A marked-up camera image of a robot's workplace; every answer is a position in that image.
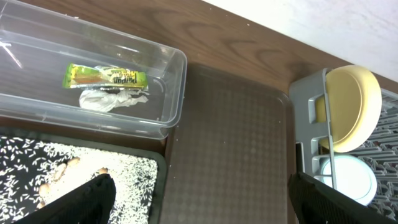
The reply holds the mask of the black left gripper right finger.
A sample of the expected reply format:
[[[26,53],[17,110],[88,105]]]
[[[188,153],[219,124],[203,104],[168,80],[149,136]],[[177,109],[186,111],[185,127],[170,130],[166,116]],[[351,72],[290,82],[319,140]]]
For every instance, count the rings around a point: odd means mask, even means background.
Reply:
[[[288,190],[300,224],[397,223],[303,172],[289,177]]]

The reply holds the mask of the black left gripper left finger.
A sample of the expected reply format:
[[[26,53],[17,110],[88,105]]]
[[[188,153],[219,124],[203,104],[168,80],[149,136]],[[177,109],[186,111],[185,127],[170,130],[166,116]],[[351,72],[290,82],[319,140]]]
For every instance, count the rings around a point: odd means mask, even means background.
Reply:
[[[101,174],[15,224],[107,224],[116,200],[116,186]]]

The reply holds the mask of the light blue bowl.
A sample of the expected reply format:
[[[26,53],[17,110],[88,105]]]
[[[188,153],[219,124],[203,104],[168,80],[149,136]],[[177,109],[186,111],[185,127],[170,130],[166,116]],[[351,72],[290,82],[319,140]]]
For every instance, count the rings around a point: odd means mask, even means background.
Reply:
[[[371,168],[357,157],[334,155],[336,189],[340,193],[367,206],[374,199],[377,180]]]

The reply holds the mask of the white tissue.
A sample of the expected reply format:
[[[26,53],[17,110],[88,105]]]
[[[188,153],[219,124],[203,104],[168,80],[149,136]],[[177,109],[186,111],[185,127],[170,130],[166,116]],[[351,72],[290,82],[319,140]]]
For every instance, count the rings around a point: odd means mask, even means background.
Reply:
[[[120,90],[118,93],[108,93],[102,90],[84,90],[79,98],[83,109],[109,112],[114,108],[130,107],[138,103],[147,103],[149,93],[142,90]]]

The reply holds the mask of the yellow plate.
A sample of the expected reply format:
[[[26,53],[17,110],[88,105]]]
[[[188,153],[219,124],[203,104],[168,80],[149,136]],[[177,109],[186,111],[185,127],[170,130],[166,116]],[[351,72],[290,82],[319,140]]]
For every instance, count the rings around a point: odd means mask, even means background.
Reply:
[[[347,65],[326,74],[335,152],[350,152],[373,133],[382,108],[381,87],[372,72]]]

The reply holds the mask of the green yellow snack wrapper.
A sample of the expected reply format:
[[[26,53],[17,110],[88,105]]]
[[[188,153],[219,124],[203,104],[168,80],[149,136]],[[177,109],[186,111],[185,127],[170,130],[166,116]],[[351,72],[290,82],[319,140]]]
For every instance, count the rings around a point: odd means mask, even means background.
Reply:
[[[145,72],[120,67],[77,65],[70,63],[63,78],[64,88],[83,89],[148,89]]]

